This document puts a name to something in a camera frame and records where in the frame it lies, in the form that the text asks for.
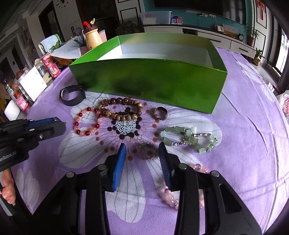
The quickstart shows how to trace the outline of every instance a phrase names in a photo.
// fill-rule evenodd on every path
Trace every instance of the human hand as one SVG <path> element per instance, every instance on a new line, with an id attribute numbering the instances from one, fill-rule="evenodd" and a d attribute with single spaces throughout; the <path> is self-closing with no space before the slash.
<path id="1" fill-rule="evenodd" d="M 2 174 L 2 182 L 3 182 L 3 189 L 2 197 L 9 203 L 12 204 L 16 200 L 16 193 L 14 188 L 14 180 L 11 175 L 11 171 L 9 169 L 6 169 L 3 171 Z"/>

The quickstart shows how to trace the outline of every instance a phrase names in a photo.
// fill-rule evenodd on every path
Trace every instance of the green box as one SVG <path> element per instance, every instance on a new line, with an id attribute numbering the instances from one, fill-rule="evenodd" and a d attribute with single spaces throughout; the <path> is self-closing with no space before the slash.
<path id="1" fill-rule="evenodd" d="M 227 70 L 207 38 L 173 33 L 121 35 L 70 65 L 87 91 L 212 113 Z"/>

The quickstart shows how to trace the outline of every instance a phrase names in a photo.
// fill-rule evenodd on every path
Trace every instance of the drawer handle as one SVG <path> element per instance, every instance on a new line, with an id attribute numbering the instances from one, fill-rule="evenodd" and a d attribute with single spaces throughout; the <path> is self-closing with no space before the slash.
<path id="1" fill-rule="evenodd" d="M 245 51 L 245 52 L 249 53 L 248 51 L 246 51 L 246 50 L 244 50 L 244 49 L 242 49 L 242 48 L 239 48 L 239 49 L 242 50 L 242 51 Z"/>
<path id="2" fill-rule="evenodd" d="M 221 41 L 219 41 L 219 40 L 215 40 L 215 39 L 210 39 L 211 41 L 214 41 L 214 42 L 219 42 L 219 43 L 221 43 Z"/>

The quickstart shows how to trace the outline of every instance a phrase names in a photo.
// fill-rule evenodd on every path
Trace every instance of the watch strap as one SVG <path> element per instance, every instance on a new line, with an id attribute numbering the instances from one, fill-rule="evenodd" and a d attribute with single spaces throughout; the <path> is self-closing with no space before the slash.
<path id="1" fill-rule="evenodd" d="M 64 90 L 66 90 L 68 93 L 71 93 L 73 91 L 80 91 L 80 94 L 72 100 L 64 100 L 62 97 L 62 93 Z M 76 106 L 80 104 L 84 99 L 86 99 L 85 91 L 80 85 L 72 85 L 61 89 L 59 97 L 62 103 L 64 103 L 66 106 Z"/>

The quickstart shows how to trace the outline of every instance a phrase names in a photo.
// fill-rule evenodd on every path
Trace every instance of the bronze ring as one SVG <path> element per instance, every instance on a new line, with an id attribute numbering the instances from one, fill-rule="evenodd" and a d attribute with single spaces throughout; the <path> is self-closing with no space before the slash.
<path id="1" fill-rule="evenodd" d="M 143 155 L 140 154 L 141 148 L 143 148 L 145 145 L 153 148 L 153 153 L 152 153 L 151 156 L 145 157 L 145 156 L 143 156 Z M 155 156 L 156 152 L 157 152 L 157 150 L 156 150 L 154 144 L 153 144 L 153 143 L 150 143 L 150 142 L 144 142 L 144 143 L 142 143 L 142 144 L 138 147 L 138 154 L 140 155 L 140 158 L 142 158 L 142 159 L 144 159 L 144 160 L 149 160 L 149 159 L 153 158 L 153 157 Z"/>
<path id="2" fill-rule="evenodd" d="M 156 113 L 157 111 L 159 111 L 159 110 L 164 111 L 165 115 L 163 115 L 162 117 L 156 117 L 155 113 Z M 157 108 L 155 109 L 155 111 L 153 112 L 153 116 L 154 116 L 155 119 L 158 119 L 158 120 L 162 120 L 162 121 L 163 121 L 163 120 L 166 120 L 166 118 L 168 117 L 168 111 L 167 111 L 164 107 L 157 107 Z"/>

